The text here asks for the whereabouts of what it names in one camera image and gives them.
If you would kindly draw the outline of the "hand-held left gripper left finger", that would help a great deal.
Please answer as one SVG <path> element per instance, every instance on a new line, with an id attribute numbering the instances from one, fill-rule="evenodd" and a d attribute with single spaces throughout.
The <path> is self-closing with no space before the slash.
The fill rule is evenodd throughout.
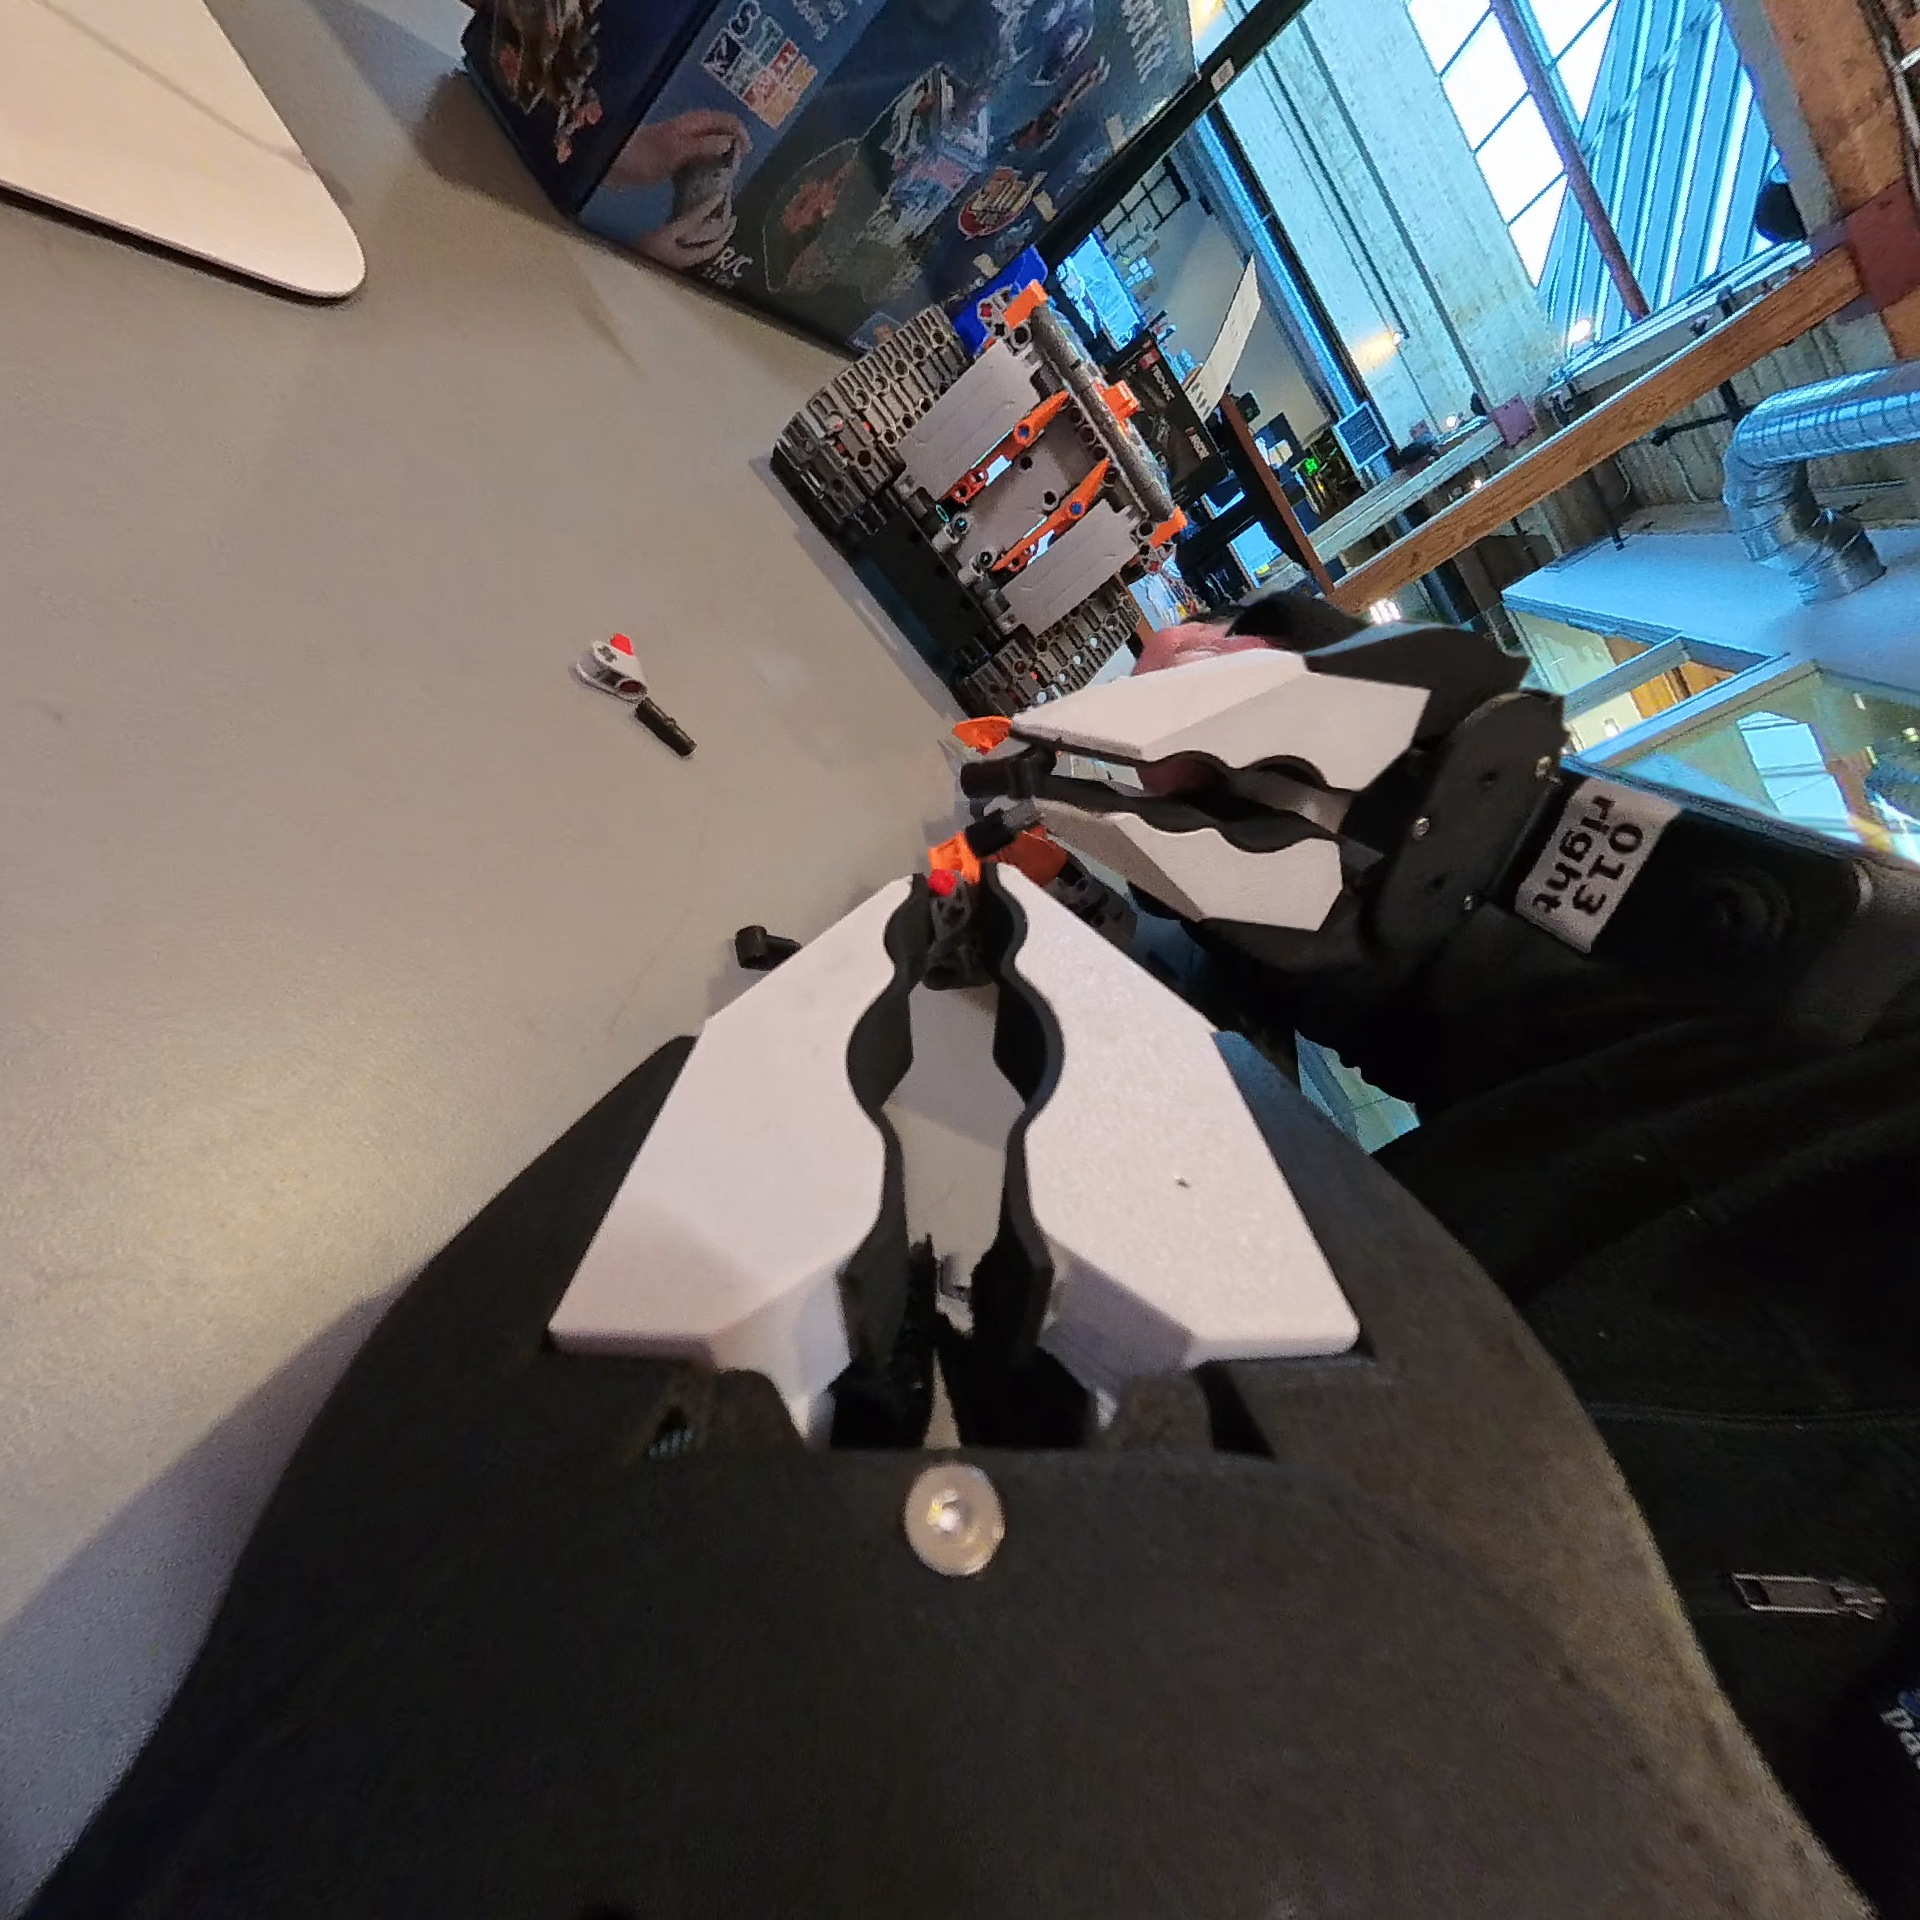
<path id="1" fill-rule="evenodd" d="M 566 1355 L 751 1370 L 826 1442 L 908 1298 L 901 1143 L 931 892 L 895 877 L 709 1017 L 550 1319 Z"/>

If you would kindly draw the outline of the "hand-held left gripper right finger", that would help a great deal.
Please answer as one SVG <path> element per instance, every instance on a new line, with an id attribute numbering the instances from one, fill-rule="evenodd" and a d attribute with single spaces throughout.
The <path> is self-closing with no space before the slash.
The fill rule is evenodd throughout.
<path id="1" fill-rule="evenodd" d="M 1023 1099 L 978 1264 L 991 1375 L 1120 1404 L 1214 1363 L 1350 1357 L 1358 1312 L 1220 1032 L 1015 870 L 982 871 L 978 922 Z"/>

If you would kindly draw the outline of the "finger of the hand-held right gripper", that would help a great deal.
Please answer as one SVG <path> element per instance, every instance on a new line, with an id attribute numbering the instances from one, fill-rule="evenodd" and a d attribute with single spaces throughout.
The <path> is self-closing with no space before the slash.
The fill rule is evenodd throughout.
<path id="1" fill-rule="evenodd" d="M 1214 820 L 1178 800 L 1040 800 L 1040 820 L 1187 922 L 1324 928 L 1347 884 L 1338 839 L 1292 814 Z"/>
<path id="2" fill-rule="evenodd" d="M 1008 737 L 1138 772 L 1289 762 L 1330 791 L 1362 791 L 1401 758 L 1427 689 L 1327 672 L 1310 656 L 1241 649 L 1086 687 L 1008 723 Z"/>

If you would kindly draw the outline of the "dark grey connector piece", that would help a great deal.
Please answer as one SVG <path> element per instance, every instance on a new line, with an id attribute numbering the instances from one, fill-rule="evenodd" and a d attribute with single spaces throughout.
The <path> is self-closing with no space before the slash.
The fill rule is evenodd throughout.
<path id="1" fill-rule="evenodd" d="M 929 953 L 921 984 L 931 993 L 982 988 L 992 978 L 992 960 L 979 931 L 979 884 L 953 898 L 929 892 Z"/>

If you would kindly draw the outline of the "person's right forearm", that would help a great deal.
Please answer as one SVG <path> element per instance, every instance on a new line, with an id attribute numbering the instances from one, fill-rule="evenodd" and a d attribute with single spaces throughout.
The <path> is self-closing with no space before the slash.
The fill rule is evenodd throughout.
<path id="1" fill-rule="evenodd" d="M 1513 1073 L 1528 928 L 1495 904 L 1415 957 L 1376 949 L 1350 925 L 1324 934 L 1150 916 L 1196 949 L 1199 1007 L 1252 1037 L 1307 1037 L 1430 1121 Z"/>

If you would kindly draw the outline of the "person's right hand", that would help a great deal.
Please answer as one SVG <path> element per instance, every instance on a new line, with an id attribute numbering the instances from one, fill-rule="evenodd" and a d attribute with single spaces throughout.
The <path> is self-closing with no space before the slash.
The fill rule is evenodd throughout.
<path id="1" fill-rule="evenodd" d="M 1139 679 L 1139 676 L 1178 668 L 1196 658 L 1219 658 L 1219 656 L 1235 656 L 1235 652 L 1246 652 L 1246 649 L 1261 652 L 1269 647 L 1274 647 L 1274 640 L 1267 640 L 1261 633 L 1241 633 L 1226 618 L 1187 621 L 1178 627 L 1161 627 L 1161 630 L 1144 633 L 1139 656 L 1138 656 L 1138 667 L 1131 676 Z"/>

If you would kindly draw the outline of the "grey and orange brick model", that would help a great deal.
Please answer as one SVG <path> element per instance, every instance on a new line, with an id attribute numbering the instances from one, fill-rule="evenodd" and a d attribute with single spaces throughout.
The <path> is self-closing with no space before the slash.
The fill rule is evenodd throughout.
<path id="1" fill-rule="evenodd" d="M 962 800 L 969 807 L 969 823 L 991 807 L 1031 804 L 1031 796 L 1018 785 L 992 785 L 978 778 L 978 767 L 1023 762 L 1026 753 L 1029 743 L 1011 737 L 1011 724 L 1006 716 L 978 716 L 952 728 L 947 758 L 953 762 Z M 982 861 L 979 870 L 987 865 L 1003 865 L 1026 874 L 1031 884 L 1040 884 L 1061 907 L 1078 914 L 1084 925 L 1091 925 L 1101 938 L 1115 940 L 1117 947 L 1133 944 L 1133 900 L 1125 892 L 1117 892 L 1106 877 L 1098 877 L 1078 857 L 1070 857 L 1045 830 L 1045 823 L 1043 830 L 1026 832 L 1008 851 Z"/>

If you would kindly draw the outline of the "black printed box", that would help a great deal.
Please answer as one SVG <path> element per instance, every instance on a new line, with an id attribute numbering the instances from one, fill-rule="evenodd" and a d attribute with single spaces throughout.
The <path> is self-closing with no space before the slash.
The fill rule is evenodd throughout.
<path id="1" fill-rule="evenodd" d="M 1139 330 L 1115 364 L 1117 382 L 1125 382 L 1139 403 L 1133 427 L 1167 472 L 1167 488 L 1177 503 L 1205 489 L 1212 468 L 1219 468 L 1219 446 L 1187 396 L 1172 364 L 1161 341 Z"/>

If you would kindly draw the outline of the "black tracked brick robot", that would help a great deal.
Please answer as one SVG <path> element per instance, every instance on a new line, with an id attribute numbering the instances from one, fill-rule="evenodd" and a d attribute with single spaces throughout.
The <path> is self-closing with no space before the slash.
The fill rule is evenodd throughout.
<path id="1" fill-rule="evenodd" d="M 929 308 L 785 423 L 772 469 L 893 591 L 962 716 L 1086 689 L 1138 640 L 1131 586 L 1188 516 L 1139 403 L 1043 284 L 959 333 Z"/>

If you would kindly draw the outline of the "small white connector assembly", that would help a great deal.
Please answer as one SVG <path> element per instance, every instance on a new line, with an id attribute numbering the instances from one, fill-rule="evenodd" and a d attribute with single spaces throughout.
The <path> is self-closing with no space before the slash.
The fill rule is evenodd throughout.
<path id="1" fill-rule="evenodd" d="M 580 687 L 591 687 L 633 713 L 636 724 L 653 736 L 676 758 L 692 758 L 692 736 L 653 700 L 636 647 L 628 633 L 595 640 L 589 652 L 571 662 Z"/>

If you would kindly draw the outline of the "blue printed cardboard box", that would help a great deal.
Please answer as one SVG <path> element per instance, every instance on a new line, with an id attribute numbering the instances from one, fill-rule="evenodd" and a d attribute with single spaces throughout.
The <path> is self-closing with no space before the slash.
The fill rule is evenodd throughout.
<path id="1" fill-rule="evenodd" d="M 591 236 L 849 349 L 992 280 L 1196 78 L 1188 3 L 475 3 L 464 64 Z"/>

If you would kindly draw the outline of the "wooden post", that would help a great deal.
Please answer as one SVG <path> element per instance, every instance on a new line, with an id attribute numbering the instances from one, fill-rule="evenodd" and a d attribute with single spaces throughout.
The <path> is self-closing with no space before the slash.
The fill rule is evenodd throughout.
<path id="1" fill-rule="evenodd" d="M 1712 325 L 1687 349 L 1679 349 L 1595 412 L 1581 416 L 1525 456 L 1501 468 L 1487 488 L 1461 496 L 1442 512 L 1390 543 L 1342 581 L 1330 602 L 1347 615 L 1364 615 L 1409 586 L 1453 563 L 1479 539 L 1490 539 L 1514 516 L 1525 516 L 1561 488 L 1617 456 L 1683 407 L 1712 396 L 1721 382 L 1746 372 L 1762 356 L 1785 349 L 1812 325 L 1833 319 L 1866 290 L 1852 245 L 1823 250 L 1789 273 L 1766 297 Z"/>

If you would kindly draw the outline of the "silver air duct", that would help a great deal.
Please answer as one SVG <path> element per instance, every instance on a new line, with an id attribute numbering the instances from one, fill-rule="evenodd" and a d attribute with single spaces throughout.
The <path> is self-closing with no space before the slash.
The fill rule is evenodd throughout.
<path id="1" fill-rule="evenodd" d="M 1721 503 L 1746 558 L 1780 571 L 1804 604 L 1884 579 L 1861 521 L 1817 500 L 1809 468 L 1903 443 L 1916 443 L 1916 358 L 1762 398 L 1721 460 Z"/>

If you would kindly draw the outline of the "black metal post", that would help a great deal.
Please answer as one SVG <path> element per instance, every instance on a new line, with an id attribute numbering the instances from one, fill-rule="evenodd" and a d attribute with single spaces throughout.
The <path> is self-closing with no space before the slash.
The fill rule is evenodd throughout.
<path id="1" fill-rule="evenodd" d="M 1117 202 L 1219 103 L 1226 89 L 1307 9 L 1310 3 L 1252 3 L 1212 36 L 1196 57 L 1188 85 L 1133 131 L 1040 236 L 1045 269 L 1059 269 L 1078 250 L 1115 214 Z"/>

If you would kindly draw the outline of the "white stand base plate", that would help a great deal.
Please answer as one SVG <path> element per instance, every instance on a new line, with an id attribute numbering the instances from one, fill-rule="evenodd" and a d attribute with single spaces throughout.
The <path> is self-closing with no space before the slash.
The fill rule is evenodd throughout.
<path id="1" fill-rule="evenodd" d="M 288 297 L 366 280 L 205 3 L 5 3 L 5 194 Z"/>

